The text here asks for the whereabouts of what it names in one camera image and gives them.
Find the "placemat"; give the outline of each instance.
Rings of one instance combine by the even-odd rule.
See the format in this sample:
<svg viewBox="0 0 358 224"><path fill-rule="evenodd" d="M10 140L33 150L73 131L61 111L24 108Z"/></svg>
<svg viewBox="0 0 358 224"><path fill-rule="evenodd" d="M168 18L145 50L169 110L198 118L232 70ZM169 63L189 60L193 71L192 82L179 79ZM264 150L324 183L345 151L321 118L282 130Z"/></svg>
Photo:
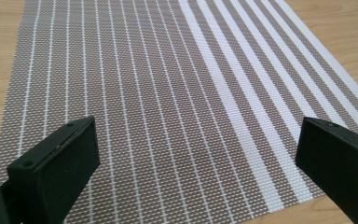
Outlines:
<svg viewBox="0 0 358 224"><path fill-rule="evenodd" d="M282 0L26 0L0 182L87 115L102 165L65 222L238 223L323 195L301 122L358 133L358 86Z"/></svg>

